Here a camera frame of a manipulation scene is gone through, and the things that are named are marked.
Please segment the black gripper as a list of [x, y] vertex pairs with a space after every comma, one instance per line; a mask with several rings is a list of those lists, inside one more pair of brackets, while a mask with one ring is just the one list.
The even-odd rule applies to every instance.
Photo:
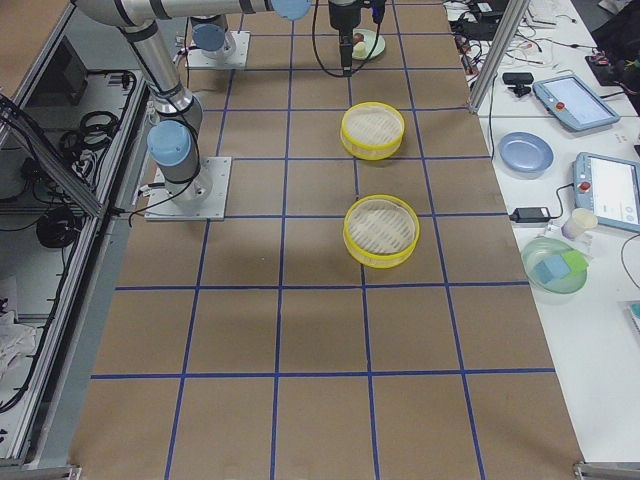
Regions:
[[[329, 22], [340, 35], [351, 36], [358, 26], [358, 2], [356, 0], [329, 0]], [[352, 75], [352, 44], [340, 43], [340, 62], [342, 74]]]

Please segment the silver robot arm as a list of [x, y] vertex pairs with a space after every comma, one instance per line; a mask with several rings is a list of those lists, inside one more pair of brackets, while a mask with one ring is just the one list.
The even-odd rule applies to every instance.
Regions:
[[147, 135], [147, 149], [162, 172], [169, 195], [180, 203], [205, 199], [213, 181], [197, 151], [202, 107], [183, 85], [157, 22], [182, 17], [275, 12], [294, 21], [308, 1], [75, 1], [90, 19], [117, 28], [129, 44], [153, 96], [159, 122]]
[[[342, 72], [352, 72], [353, 33], [361, 21], [362, 1], [329, 1], [329, 21], [339, 37]], [[251, 33], [232, 30], [227, 16], [190, 17], [191, 43], [183, 48], [187, 71], [244, 70]]]

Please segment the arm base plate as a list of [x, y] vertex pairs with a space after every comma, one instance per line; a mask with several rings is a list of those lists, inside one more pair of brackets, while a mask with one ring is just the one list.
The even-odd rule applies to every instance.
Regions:
[[198, 30], [188, 53], [191, 70], [243, 70], [248, 59], [248, 31]]
[[151, 207], [144, 211], [148, 221], [223, 221], [231, 177], [231, 157], [204, 157], [199, 175], [185, 185], [166, 183], [157, 167], [155, 183], [162, 183], [150, 192]]

